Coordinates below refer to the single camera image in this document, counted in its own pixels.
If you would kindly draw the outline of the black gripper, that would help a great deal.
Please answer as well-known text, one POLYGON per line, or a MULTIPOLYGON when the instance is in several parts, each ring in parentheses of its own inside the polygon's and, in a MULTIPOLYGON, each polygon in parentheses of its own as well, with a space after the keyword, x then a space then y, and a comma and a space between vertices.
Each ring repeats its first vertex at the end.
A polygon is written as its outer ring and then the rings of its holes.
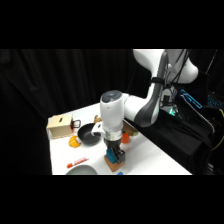
POLYGON ((121 150, 120 144, 121 140, 118 139, 116 141, 110 141, 105 139, 104 140, 107 150, 106 150, 106 156, 108 158, 114 158, 114 154, 116 154, 117 162, 122 163, 125 161, 125 152, 121 150))

